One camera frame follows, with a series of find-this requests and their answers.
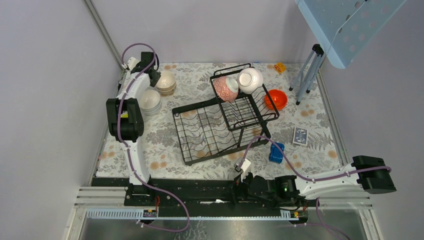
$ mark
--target blue object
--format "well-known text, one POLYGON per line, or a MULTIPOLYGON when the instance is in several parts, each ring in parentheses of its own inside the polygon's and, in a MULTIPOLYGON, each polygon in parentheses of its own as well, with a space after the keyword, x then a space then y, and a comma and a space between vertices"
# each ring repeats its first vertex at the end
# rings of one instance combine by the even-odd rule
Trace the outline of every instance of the blue object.
POLYGON ((330 63, 345 69, 406 0, 295 0, 330 63))
MULTIPOLYGON (((284 151, 284 144, 276 142, 276 144, 284 151)), ((274 144, 271 144, 271 152, 269 153, 269 161, 280 164, 283 161, 283 155, 274 144)))

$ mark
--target deck of cards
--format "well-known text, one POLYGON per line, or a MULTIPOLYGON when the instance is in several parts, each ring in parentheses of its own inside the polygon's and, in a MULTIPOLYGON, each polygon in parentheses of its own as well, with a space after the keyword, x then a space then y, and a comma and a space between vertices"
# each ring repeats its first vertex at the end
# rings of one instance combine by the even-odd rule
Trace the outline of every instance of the deck of cards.
POLYGON ((308 130, 298 126, 294 127, 293 144, 308 145, 308 130))

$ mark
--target blue box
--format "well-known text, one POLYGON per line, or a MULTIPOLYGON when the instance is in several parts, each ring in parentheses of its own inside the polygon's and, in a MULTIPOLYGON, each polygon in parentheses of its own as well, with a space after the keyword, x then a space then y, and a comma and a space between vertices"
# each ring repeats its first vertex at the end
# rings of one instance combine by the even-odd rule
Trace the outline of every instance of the blue box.
MULTIPOLYGON (((281 148, 281 150, 284 151, 284 144, 276 142, 276 144, 281 148)), ((283 155, 281 154, 280 150, 274 146, 274 144, 271 144, 271 152, 269 153, 269 161, 280 164, 283 161, 283 155)))

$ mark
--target pink patterned bowl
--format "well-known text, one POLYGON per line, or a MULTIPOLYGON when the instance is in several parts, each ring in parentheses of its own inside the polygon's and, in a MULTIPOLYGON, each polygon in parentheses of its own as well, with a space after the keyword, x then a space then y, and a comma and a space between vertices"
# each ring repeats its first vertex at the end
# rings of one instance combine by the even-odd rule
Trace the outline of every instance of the pink patterned bowl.
POLYGON ((237 81, 226 76, 215 79, 215 81, 213 81, 213 87, 215 88, 216 94, 226 102, 231 103, 239 94, 239 84, 237 81))

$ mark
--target yellow object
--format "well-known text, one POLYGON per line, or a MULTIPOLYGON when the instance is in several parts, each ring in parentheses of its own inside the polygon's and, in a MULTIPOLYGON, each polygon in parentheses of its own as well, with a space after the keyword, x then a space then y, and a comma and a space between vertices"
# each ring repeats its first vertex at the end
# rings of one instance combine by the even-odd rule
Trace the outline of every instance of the yellow object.
POLYGON ((286 70, 286 66, 282 64, 281 62, 274 65, 274 69, 280 74, 286 70))

